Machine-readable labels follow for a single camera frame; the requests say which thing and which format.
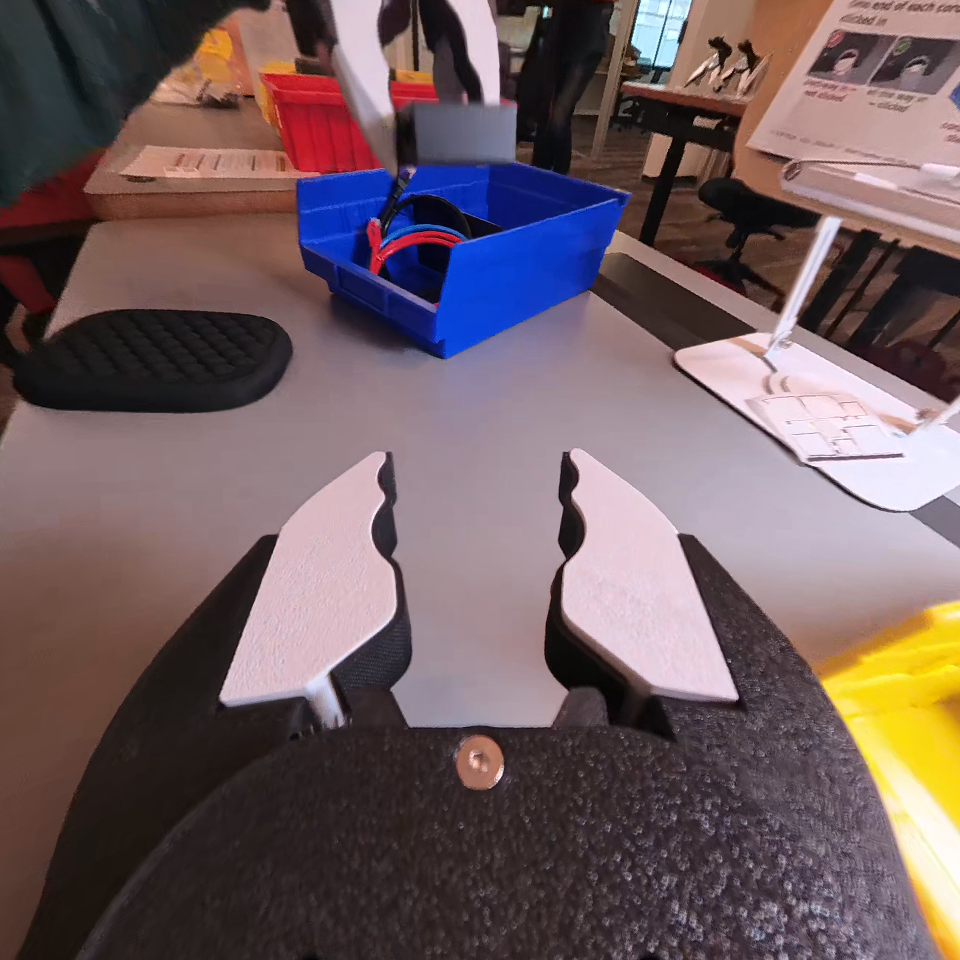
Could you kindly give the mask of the person's left forearm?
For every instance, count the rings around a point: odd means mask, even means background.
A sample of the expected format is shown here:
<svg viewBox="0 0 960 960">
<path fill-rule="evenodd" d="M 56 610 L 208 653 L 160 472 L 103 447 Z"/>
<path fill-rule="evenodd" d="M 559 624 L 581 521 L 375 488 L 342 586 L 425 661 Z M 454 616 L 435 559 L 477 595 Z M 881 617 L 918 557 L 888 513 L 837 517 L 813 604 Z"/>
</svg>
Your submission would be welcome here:
<svg viewBox="0 0 960 960">
<path fill-rule="evenodd" d="M 110 147 L 204 35 L 263 1 L 3 1 L 1 198 Z"/>
</svg>

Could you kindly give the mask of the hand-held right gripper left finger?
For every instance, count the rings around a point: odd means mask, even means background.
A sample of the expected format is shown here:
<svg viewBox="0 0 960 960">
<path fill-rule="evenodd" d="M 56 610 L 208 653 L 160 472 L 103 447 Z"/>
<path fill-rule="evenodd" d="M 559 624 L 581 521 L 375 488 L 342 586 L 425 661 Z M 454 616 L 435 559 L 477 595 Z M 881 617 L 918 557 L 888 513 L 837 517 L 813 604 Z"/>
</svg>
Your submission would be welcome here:
<svg viewBox="0 0 960 960">
<path fill-rule="evenodd" d="M 403 677 L 412 633 L 397 498 L 393 454 L 375 451 L 284 523 L 222 681 L 224 707 L 302 699 L 337 728 L 355 694 Z"/>
</svg>

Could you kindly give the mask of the white document stand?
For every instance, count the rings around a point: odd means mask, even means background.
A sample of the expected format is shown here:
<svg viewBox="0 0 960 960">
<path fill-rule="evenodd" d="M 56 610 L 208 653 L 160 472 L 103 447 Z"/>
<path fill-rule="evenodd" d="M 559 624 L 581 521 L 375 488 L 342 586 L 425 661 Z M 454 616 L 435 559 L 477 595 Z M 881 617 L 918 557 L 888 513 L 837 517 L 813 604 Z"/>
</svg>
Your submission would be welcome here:
<svg viewBox="0 0 960 960">
<path fill-rule="evenodd" d="M 862 502 L 913 512 L 958 487 L 959 438 L 942 410 L 915 409 L 795 337 L 801 307 L 841 226 L 839 212 L 958 244 L 958 166 L 795 159 L 784 191 L 826 205 L 769 333 L 679 349 L 674 365 L 716 399 Z"/>
</svg>

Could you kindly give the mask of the wooden background table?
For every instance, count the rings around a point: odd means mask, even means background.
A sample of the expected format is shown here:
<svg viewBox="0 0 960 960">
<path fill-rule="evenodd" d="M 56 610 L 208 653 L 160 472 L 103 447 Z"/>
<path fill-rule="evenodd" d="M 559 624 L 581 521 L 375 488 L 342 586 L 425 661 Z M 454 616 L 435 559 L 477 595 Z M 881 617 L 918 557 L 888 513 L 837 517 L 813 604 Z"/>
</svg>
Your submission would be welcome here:
<svg viewBox="0 0 960 960">
<path fill-rule="evenodd" d="M 642 129 L 669 139 L 638 235 L 640 243 L 654 247 L 685 150 L 693 144 L 731 154 L 747 102 L 636 80 L 624 81 L 620 93 L 640 102 Z"/>
</svg>

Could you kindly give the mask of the black office chair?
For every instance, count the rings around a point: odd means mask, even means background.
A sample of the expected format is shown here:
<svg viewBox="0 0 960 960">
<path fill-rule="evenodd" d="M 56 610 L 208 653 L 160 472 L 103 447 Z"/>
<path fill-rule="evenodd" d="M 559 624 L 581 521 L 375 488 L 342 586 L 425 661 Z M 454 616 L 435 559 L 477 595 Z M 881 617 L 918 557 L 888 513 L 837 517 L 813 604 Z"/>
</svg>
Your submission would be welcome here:
<svg viewBox="0 0 960 960">
<path fill-rule="evenodd" d="M 783 241 L 785 236 L 779 231 L 780 228 L 809 230 L 818 225 L 820 216 L 762 195 L 734 177 L 707 180 L 698 190 L 698 199 L 713 210 L 713 220 L 730 225 L 731 231 L 726 238 L 728 256 L 696 261 L 691 268 L 743 297 L 747 297 L 747 284 L 756 286 L 772 294 L 773 309 L 780 310 L 785 304 L 786 293 L 743 261 L 744 247 L 755 235 L 767 235 L 776 241 Z"/>
</svg>

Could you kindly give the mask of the small printed card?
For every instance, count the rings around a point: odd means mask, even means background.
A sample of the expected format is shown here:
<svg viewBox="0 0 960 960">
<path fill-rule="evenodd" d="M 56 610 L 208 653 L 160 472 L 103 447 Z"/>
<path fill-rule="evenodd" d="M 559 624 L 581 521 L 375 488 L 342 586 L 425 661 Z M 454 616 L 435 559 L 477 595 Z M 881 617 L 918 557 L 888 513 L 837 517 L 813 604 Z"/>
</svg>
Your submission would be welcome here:
<svg viewBox="0 0 960 960">
<path fill-rule="evenodd" d="M 781 392 L 747 401 L 759 423 L 800 462 L 901 459 L 904 443 L 859 399 L 845 393 Z"/>
</svg>

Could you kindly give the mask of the white paper sheet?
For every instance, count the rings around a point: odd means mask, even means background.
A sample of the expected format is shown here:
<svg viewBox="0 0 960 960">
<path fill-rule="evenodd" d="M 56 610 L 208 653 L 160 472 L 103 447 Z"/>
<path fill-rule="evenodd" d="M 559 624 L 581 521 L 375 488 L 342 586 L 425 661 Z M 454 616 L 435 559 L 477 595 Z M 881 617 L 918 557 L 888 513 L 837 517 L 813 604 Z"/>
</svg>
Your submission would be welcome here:
<svg viewBox="0 0 960 960">
<path fill-rule="evenodd" d="M 283 180 L 302 172 L 283 150 L 145 146 L 120 175 L 160 180 Z"/>
</svg>

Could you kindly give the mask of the red cloth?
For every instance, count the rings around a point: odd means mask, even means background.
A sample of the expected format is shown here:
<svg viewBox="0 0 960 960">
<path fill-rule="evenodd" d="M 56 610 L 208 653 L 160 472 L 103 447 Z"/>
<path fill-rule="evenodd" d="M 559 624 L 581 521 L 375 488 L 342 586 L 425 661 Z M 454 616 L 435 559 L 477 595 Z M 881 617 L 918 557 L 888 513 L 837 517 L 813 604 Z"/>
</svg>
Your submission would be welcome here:
<svg viewBox="0 0 960 960">
<path fill-rule="evenodd" d="M 98 221 L 84 189 L 103 154 L 94 151 L 2 210 L 2 324 L 17 306 L 29 313 L 57 306 L 87 233 Z"/>
</svg>

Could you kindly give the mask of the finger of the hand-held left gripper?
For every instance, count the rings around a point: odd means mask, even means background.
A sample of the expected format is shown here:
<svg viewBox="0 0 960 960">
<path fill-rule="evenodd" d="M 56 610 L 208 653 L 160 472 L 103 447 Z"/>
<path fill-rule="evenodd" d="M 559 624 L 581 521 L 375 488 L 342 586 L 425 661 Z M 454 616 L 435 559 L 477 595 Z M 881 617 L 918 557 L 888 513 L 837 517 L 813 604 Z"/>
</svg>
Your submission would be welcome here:
<svg viewBox="0 0 960 960">
<path fill-rule="evenodd" d="M 496 5 L 487 1 L 421 1 L 419 18 L 442 103 L 500 104 Z"/>
<path fill-rule="evenodd" d="M 411 23 L 410 1 L 331 1 L 331 65 L 342 97 L 380 165 L 399 170 L 385 46 Z"/>
</svg>

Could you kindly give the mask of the flat wooden board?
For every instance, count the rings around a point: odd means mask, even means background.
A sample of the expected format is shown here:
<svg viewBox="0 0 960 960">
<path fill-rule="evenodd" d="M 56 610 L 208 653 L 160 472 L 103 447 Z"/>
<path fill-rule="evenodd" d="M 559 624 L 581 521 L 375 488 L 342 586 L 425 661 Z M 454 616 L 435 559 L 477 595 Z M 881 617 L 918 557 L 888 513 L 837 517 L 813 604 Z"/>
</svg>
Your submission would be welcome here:
<svg viewBox="0 0 960 960">
<path fill-rule="evenodd" d="M 90 174 L 83 194 L 101 221 L 190 219 L 219 215 L 293 213 L 296 177 L 284 178 L 147 178 L 122 171 L 143 145 L 109 150 Z"/>
</svg>

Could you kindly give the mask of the printed instruction sheet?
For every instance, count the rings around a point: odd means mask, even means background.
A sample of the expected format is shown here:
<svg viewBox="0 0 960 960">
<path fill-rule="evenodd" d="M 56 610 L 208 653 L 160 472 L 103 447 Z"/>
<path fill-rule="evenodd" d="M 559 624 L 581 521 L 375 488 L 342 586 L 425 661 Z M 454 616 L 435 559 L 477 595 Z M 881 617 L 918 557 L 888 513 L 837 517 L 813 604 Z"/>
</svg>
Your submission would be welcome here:
<svg viewBox="0 0 960 960">
<path fill-rule="evenodd" d="M 792 161 L 959 165 L 959 3 L 834 2 L 750 148 Z"/>
</svg>

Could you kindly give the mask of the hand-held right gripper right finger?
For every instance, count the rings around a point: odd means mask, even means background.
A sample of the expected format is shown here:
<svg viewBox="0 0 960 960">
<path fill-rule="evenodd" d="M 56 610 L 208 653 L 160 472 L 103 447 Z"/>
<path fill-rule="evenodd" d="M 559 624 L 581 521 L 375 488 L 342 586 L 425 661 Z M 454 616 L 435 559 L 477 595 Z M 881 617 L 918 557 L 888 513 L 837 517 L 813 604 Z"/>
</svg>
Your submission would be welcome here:
<svg viewBox="0 0 960 960">
<path fill-rule="evenodd" d="M 732 705 L 738 689 L 682 535 L 653 501 L 581 448 L 562 454 L 562 553 L 544 658 L 610 711 L 651 696 Z"/>
</svg>

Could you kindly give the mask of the blue plastic bin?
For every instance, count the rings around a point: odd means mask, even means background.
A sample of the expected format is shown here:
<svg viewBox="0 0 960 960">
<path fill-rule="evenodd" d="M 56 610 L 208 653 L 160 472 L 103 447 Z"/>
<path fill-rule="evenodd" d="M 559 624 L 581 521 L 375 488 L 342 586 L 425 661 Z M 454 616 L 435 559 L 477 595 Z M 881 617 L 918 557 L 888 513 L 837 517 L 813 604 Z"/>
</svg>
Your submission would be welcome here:
<svg viewBox="0 0 960 960">
<path fill-rule="evenodd" d="M 383 245 L 441 232 L 441 199 L 469 222 L 457 244 L 409 245 L 372 270 L 368 225 L 393 186 L 384 170 L 304 178 L 296 186 L 305 269 L 427 354 L 450 358 L 594 283 L 629 195 L 522 163 L 420 167 Z"/>
</svg>

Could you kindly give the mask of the red plastic bin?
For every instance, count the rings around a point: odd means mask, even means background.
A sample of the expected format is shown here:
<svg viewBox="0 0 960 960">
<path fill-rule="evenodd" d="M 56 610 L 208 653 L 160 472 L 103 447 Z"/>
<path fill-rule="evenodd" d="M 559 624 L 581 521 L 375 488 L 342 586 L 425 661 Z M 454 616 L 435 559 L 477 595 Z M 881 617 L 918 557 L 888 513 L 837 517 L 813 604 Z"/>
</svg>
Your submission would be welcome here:
<svg viewBox="0 0 960 960">
<path fill-rule="evenodd" d="M 283 148 L 300 172 L 338 174 L 381 167 L 335 78 L 268 76 Z M 400 166 L 482 166 L 514 161 L 518 106 L 438 102 L 432 82 L 400 73 L 390 81 Z"/>
</svg>

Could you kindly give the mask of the black textured wrist rest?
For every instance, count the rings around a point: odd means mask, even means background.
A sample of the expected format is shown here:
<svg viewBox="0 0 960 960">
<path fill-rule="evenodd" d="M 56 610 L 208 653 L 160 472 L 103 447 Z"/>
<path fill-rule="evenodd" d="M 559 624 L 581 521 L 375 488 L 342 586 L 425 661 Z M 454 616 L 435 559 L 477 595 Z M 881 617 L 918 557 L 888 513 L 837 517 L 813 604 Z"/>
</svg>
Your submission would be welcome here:
<svg viewBox="0 0 960 960">
<path fill-rule="evenodd" d="M 102 311 L 25 351 L 2 332 L 13 389 L 24 402 L 56 411 L 230 411 L 269 395 L 292 356 L 293 343 L 275 321 L 222 311 Z"/>
</svg>

